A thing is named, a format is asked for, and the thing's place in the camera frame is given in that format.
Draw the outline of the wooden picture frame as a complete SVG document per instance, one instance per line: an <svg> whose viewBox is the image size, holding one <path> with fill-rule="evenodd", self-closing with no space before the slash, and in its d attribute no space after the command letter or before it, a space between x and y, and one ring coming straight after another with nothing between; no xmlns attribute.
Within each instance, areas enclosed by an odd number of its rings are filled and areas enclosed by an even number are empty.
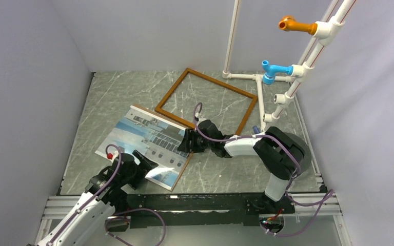
<svg viewBox="0 0 394 246"><path fill-rule="evenodd" d="M201 114L225 134L249 134L258 122L257 91L250 81L224 79L220 71L167 71L150 93L156 99L156 112L192 123L193 109L202 102Z"/></svg>

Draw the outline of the red blue screwdriver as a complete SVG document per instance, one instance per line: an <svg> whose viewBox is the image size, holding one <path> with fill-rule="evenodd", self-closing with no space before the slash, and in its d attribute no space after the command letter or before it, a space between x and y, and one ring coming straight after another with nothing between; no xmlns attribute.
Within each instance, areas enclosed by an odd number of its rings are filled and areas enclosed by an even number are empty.
<svg viewBox="0 0 394 246"><path fill-rule="evenodd" d="M252 127L254 134L259 134L260 133L260 129L258 126L253 126Z"/></svg>

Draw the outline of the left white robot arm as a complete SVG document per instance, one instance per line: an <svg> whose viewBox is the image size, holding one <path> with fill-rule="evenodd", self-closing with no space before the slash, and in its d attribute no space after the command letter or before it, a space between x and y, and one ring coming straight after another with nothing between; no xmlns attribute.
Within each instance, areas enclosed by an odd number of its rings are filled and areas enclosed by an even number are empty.
<svg viewBox="0 0 394 246"><path fill-rule="evenodd" d="M131 209L128 194L122 189L139 188L146 175L159 165L134 150L108 153L111 164L91 177L76 204L63 220L37 242L37 245L82 245L90 233L113 215L121 215Z"/></svg>

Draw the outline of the building photo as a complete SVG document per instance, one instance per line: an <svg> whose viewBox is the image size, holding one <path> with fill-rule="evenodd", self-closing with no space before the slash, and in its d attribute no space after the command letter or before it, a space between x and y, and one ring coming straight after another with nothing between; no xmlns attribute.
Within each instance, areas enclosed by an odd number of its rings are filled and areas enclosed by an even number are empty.
<svg viewBox="0 0 394 246"><path fill-rule="evenodd" d="M95 153L107 157L105 148L114 144L122 152L138 151L156 163L148 172L149 181L172 191L192 155L178 150L186 127L139 105L131 105Z"/></svg>

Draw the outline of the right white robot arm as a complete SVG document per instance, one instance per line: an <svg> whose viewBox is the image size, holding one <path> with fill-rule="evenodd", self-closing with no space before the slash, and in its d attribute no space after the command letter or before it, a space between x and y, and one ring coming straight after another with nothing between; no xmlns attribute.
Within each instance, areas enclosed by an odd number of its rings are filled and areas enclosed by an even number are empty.
<svg viewBox="0 0 394 246"><path fill-rule="evenodd" d="M201 153L210 149L220 158L257 156L270 173L262 206L269 213L282 206L282 197L293 178L311 166L312 154L300 137L277 127L255 135L223 134L210 120L199 121L196 129L186 129L178 150Z"/></svg>

